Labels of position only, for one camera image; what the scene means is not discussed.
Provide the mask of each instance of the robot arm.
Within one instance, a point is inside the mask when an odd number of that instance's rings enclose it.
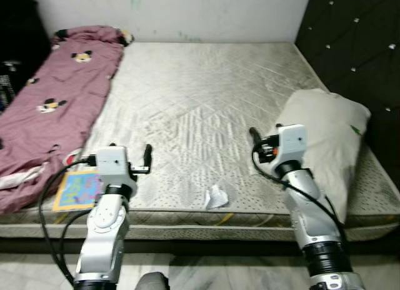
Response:
[[[365,289],[359,275],[353,272],[338,226],[317,205],[327,202],[325,196],[310,170],[301,167],[306,128],[300,124],[278,125],[277,134],[264,140],[253,127],[250,134],[253,154],[258,154],[259,159],[259,165],[254,165],[267,177],[291,186],[285,186],[285,205],[291,213],[296,241],[307,261],[310,290]]]
[[[124,238],[129,229],[129,200],[137,190],[135,174],[150,172],[151,146],[147,145],[142,167],[131,168],[123,146],[100,149],[96,166],[104,194],[87,218],[87,236],[76,268],[75,289],[116,289]]]

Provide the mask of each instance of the quilted mattress surface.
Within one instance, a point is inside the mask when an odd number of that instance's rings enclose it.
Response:
[[[255,126],[266,134],[288,97],[312,88],[324,85],[293,44],[134,43],[126,48],[84,154],[114,142],[126,146],[130,161],[141,165],[146,143],[152,144],[152,173],[139,177],[130,202],[132,223],[149,233],[136,231],[131,238],[203,239],[209,232],[206,239],[242,239],[250,228],[249,239],[275,239],[267,232],[260,236],[264,228],[281,229],[281,238],[291,239],[281,187],[252,167],[248,129]],[[207,211],[205,193],[214,185],[227,193],[229,203]],[[50,223],[60,216],[51,212],[53,200],[45,205]],[[382,236],[396,227],[399,214],[397,189],[364,145],[347,226],[370,230],[353,239]],[[34,232],[36,221],[34,207],[2,216],[0,236],[18,224],[40,236],[39,229]],[[166,232],[152,233],[156,227]],[[384,232],[371,232],[378,227]],[[57,234],[58,227],[52,228]],[[71,237],[83,237],[81,228]],[[185,235],[173,234],[181,228]]]

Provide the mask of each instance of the black cable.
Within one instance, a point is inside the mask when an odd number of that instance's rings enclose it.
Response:
[[[81,163],[86,163],[86,160],[80,160],[77,162],[73,162],[70,165],[65,166],[64,168],[62,168],[60,171],[58,171],[46,184],[46,186],[44,187],[42,193],[40,194],[39,197],[39,201],[37,202],[37,208],[38,208],[38,212],[39,212],[39,221],[42,227],[42,231],[43,231],[43,235],[44,235],[44,240],[46,241],[46,244],[49,246],[50,248],[50,253],[51,253],[51,257],[52,260],[54,261],[54,263],[56,263],[56,265],[58,266],[58,268],[61,270],[61,272],[64,274],[64,276],[66,277],[66,279],[68,280],[68,282],[73,285],[74,283],[74,278],[72,277],[71,273],[69,272],[68,268],[66,267],[66,265],[64,265],[58,258],[56,250],[50,240],[49,237],[49,233],[48,230],[46,228],[46,219],[44,218],[43,215],[43,210],[42,210],[42,204],[44,201],[44,198],[46,197],[46,194],[49,192],[51,186],[53,185],[53,183],[61,176],[63,175],[69,168],[77,165],[77,164],[81,164]]]
[[[71,217],[69,219],[69,221],[66,223],[66,225],[64,226],[64,229],[62,230],[62,234],[61,234],[61,238],[59,240],[59,257],[60,257],[60,262],[62,263],[62,265],[66,268],[66,270],[68,271],[69,275],[72,276],[72,274],[70,273],[68,266],[67,266],[67,262],[65,261],[65,254],[64,254],[64,240],[65,240],[65,236],[67,234],[68,231],[68,227],[78,218],[89,214],[91,211],[91,209],[89,210],[85,210],[82,212],[79,212],[77,214],[75,214],[73,217]]]
[[[324,211],[335,223],[337,230],[339,231],[340,237],[342,239],[343,242],[343,246],[344,246],[344,250],[348,251],[348,240],[346,237],[346,234],[344,232],[343,229],[343,225],[340,222],[340,220],[338,219],[338,216],[333,208],[333,205],[331,203],[331,201],[328,199],[328,203],[332,208],[333,213],[329,212],[328,209],[326,209],[326,207],[324,205],[322,205],[319,201],[317,201],[315,198],[313,198],[311,195],[305,193],[304,191],[300,190],[299,188],[294,187],[292,184],[290,184],[289,182],[286,181],[282,181],[281,179],[278,179],[277,177],[274,177],[271,174],[268,174],[266,172],[264,172],[256,163],[256,160],[254,159],[254,154],[257,152],[257,150],[259,148],[262,147],[262,145],[267,144],[267,142],[265,140],[260,141],[259,143],[257,143],[256,145],[254,145],[252,152],[251,152],[251,160],[252,163],[254,165],[254,167],[256,168],[256,170],[265,178],[267,179],[271,179],[274,182],[277,182],[279,184],[282,184],[283,186],[287,187],[287,188],[291,188],[293,190],[295,190],[297,193],[303,195],[305,198],[309,199],[312,203],[314,203],[317,207],[319,207],[322,211]]]

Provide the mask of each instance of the black cylinder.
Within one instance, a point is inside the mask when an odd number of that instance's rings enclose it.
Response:
[[[335,241],[319,242],[303,248],[310,276],[324,273],[351,273],[350,260],[342,244]]]
[[[129,201],[132,195],[132,188],[125,184],[122,184],[121,187],[107,186],[104,194],[119,194],[125,196],[127,201]]]
[[[114,282],[80,281],[74,285],[74,290],[116,290]]]
[[[286,174],[290,173],[291,171],[300,170],[301,165],[298,161],[286,161],[280,164],[276,169],[275,172],[282,179]]]

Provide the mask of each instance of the pink blanket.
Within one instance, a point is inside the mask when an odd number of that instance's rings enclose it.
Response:
[[[47,61],[0,116],[0,214],[33,203],[66,157],[83,146],[125,36],[108,26],[56,33]]]

